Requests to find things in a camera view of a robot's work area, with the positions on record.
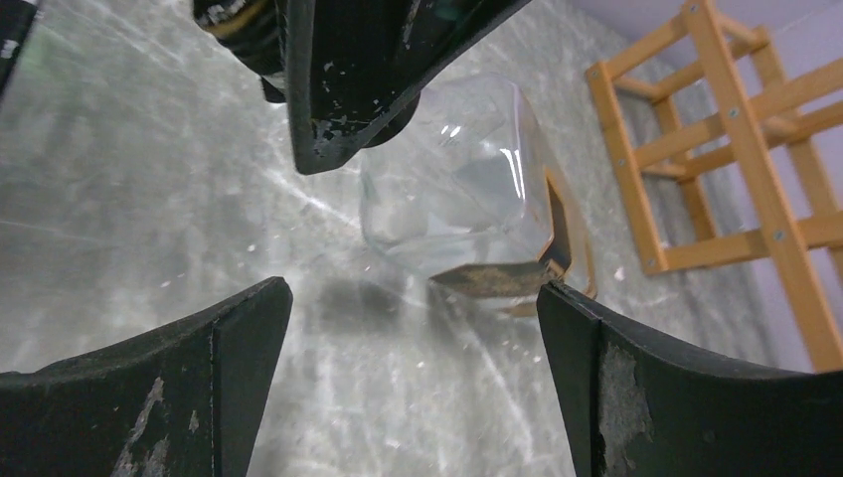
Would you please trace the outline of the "wooden hexagonal wine rack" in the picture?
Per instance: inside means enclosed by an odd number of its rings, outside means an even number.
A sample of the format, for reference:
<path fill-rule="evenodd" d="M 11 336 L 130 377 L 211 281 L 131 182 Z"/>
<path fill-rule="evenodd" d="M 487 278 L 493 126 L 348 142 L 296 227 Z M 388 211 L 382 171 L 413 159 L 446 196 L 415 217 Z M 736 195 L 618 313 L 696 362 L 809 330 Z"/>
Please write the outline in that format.
<path fill-rule="evenodd" d="M 748 27 L 711 1 L 687 1 L 586 77 L 643 271 L 770 259 L 813 368 L 840 370 L 842 333 L 810 252 L 824 248 L 842 260 L 842 210 L 812 141 L 841 125 L 842 105 L 801 107 L 840 92 L 841 61 L 789 78 L 766 28 Z M 759 227 L 721 236 L 702 176 L 733 164 Z M 662 243 L 647 175 L 679 187 L 693 243 Z"/>

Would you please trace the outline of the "clear square whisky bottle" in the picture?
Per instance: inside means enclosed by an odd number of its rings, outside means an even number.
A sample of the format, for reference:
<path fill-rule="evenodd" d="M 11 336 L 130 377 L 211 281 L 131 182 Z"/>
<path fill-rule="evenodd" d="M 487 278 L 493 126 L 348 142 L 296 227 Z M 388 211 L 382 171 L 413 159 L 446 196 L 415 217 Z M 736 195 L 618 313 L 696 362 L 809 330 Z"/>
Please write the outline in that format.
<path fill-rule="evenodd" d="M 287 2 L 192 5 L 198 27 L 258 76 L 266 101 L 286 110 Z M 585 220 L 521 88 L 496 74 L 436 76 L 401 131 L 382 130 L 352 157 L 361 160 L 368 246 L 513 316 L 533 315 L 551 280 L 595 297 Z"/>

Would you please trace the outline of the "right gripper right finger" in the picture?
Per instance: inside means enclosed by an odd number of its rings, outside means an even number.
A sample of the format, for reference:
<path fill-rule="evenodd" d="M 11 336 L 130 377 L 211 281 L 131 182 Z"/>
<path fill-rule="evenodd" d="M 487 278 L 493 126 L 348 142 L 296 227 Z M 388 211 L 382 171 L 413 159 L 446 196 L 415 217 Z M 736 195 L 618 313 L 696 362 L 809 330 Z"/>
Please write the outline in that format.
<path fill-rule="evenodd" d="M 842 375 L 733 359 L 558 281 L 537 300 L 579 476 L 838 476 Z"/>

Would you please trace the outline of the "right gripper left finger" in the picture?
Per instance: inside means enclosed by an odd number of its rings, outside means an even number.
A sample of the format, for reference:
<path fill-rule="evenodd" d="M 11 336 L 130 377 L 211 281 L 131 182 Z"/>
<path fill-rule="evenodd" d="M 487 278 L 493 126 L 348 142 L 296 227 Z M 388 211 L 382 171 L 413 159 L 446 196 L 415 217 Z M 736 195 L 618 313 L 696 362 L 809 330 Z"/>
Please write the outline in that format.
<path fill-rule="evenodd" d="M 5 476 L 244 476 L 293 295 L 268 278 L 203 311 L 1 377 Z"/>

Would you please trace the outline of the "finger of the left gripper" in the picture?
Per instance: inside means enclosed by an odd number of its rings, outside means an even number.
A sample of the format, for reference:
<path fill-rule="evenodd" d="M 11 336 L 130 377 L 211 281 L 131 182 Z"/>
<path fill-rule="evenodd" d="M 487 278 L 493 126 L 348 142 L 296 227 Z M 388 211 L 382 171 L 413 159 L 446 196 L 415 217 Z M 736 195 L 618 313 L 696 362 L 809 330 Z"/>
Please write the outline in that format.
<path fill-rule="evenodd" d="M 446 66 L 524 7 L 522 1 L 289 1 L 286 99 L 296 171 L 343 167 L 396 135 Z"/>

